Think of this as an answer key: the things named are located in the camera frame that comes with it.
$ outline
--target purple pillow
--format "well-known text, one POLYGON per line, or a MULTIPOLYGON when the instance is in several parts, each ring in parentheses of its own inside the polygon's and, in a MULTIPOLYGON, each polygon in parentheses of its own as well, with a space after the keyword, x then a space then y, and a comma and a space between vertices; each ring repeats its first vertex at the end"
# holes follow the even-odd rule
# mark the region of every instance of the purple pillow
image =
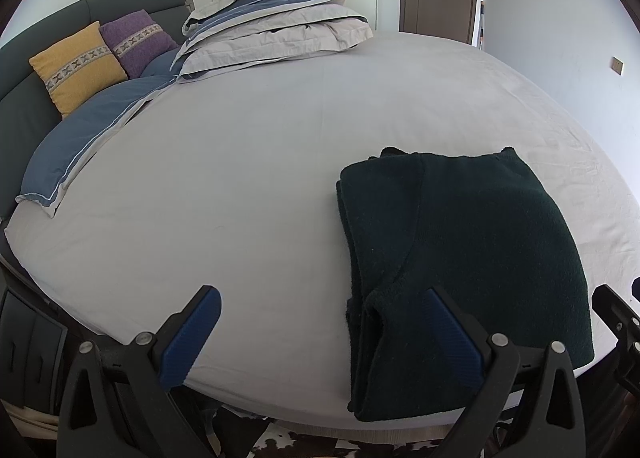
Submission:
POLYGON ((138 78, 149 62, 178 47, 144 10, 100 26, 100 34, 129 78, 138 78))

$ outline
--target bed frame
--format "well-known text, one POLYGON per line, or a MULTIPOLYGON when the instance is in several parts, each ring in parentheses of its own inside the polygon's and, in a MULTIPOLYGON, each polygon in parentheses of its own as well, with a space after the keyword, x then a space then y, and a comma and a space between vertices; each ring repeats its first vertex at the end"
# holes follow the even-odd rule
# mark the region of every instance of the bed frame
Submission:
POLYGON ((0 398, 58 414, 78 345, 93 334, 53 303, 13 255, 4 229, 31 155, 61 117, 29 59, 100 21, 144 9, 182 44, 193 0, 79 0, 0 48, 0 398))

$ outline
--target headboard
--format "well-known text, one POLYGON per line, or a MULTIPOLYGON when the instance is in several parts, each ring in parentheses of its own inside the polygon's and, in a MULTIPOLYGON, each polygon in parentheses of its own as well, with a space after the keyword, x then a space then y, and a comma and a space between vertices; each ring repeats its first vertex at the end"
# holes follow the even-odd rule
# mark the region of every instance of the headboard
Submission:
POLYGON ((0 220, 14 211, 36 147, 61 120, 29 59, 94 21, 146 10, 178 44, 188 0, 80 0, 45 17, 0 48, 0 220))

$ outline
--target yellow pillow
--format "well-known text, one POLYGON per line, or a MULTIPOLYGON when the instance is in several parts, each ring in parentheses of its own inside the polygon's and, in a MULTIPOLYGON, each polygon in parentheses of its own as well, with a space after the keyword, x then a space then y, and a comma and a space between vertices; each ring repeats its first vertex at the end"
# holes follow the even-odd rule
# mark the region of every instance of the yellow pillow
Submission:
POLYGON ((92 23, 29 59, 62 118, 101 89, 127 80, 99 27, 92 23))

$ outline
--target throw pillow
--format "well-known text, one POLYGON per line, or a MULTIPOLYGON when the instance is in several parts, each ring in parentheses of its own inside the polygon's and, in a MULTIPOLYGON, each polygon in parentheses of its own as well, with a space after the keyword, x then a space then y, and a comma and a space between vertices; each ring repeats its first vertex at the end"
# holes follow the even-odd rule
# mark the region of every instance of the throw pillow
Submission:
POLYGON ((100 33, 129 78, 138 78, 149 62, 178 47, 144 10, 104 24, 100 33))
POLYGON ((62 118, 98 91, 127 80, 99 27, 92 23, 29 59, 62 118))

